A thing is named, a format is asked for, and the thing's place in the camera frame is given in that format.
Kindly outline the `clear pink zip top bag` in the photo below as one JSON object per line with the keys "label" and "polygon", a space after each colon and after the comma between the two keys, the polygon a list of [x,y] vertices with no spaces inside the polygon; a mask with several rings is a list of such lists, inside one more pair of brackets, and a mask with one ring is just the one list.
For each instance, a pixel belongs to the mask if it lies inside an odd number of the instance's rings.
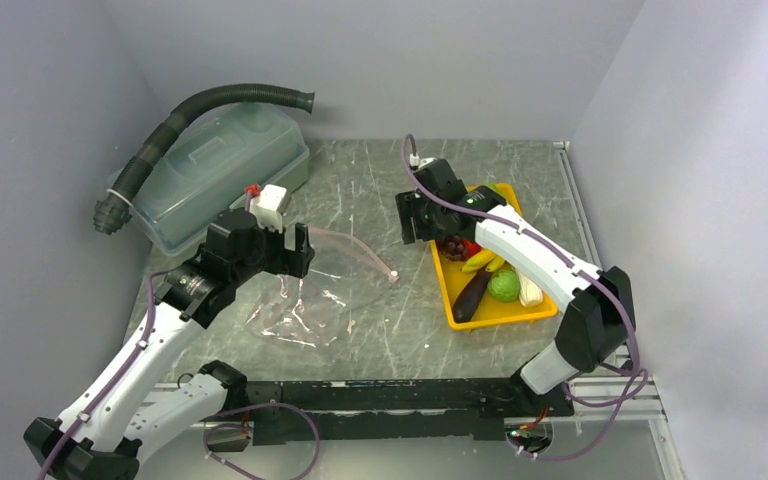
{"label": "clear pink zip top bag", "polygon": [[395,268],[351,234],[311,227],[309,239],[315,256],[305,277],[260,274],[244,286],[250,302],[243,325],[254,337],[327,347],[352,332],[355,311],[399,280]]}

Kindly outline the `yellow plastic tray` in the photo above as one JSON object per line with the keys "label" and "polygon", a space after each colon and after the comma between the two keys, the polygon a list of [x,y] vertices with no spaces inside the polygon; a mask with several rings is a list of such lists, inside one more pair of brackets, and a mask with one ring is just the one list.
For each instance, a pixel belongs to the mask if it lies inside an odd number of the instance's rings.
{"label": "yellow plastic tray", "polygon": [[[548,319],[559,312],[558,307],[546,293],[543,292],[543,301],[534,307],[523,307],[519,299],[511,303],[499,302],[487,293],[470,322],[456,324],[453,321],[452,306],[458,294],[476,273],[462,273],[460,271],[464,261],[453,262],[446,259],[440,252],[436,240],[430,244],[435,271],[442,294],[444,315],[449,327],[454,331],[469,331],[477,328],[535,322]],[[501,269],[514,268],[506,262]]]}

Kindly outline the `green white celery stalk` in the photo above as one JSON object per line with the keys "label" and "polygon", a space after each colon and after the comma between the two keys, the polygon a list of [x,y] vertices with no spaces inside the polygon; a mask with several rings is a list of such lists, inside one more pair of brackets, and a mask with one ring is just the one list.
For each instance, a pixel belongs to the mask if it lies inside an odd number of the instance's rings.
{"label": "green white celery stalk", "polygon": [[519,282],[518,299],[520,304],[526,308],[540,304],[544,298],[542,290],[521,271],[516,270],[515,273]]}

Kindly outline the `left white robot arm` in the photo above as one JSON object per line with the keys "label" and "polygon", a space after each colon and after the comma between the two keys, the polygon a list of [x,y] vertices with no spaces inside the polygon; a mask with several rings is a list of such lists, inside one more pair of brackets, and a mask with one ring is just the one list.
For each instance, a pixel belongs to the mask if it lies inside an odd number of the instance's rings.
{"label": "left white robot arm", "polygon": [[196,254],[147,278],[147,311],[99,377],[56,418],[35,418],[23,435],[40,465],[38,478],[133,479],[140,465],[190,424],[239,417],[247,378],[218,360],[203,365],[171,396],[139,408],[171,362],[236,299],[256,275],[304,278],[315,256],[309,229],[294,225],[285,245],[280,213],[239,208],[220,213]]}

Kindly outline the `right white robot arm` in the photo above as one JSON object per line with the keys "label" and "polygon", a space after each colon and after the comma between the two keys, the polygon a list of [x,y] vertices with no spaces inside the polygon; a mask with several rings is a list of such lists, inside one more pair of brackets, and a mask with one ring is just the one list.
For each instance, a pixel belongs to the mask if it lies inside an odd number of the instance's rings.
{"label": "right white robot arm", "polygon": [[397,195],[405,243],[459,236],[489,249],[546,293],[562,315],[552,342],[518,370],[511,388],[517,411],[534,415],[550,391],[595,370],[635,332],[630,279],[602,270],[532,227],[493,189],[467,189],[440,158],[403,158],[415,188]]}

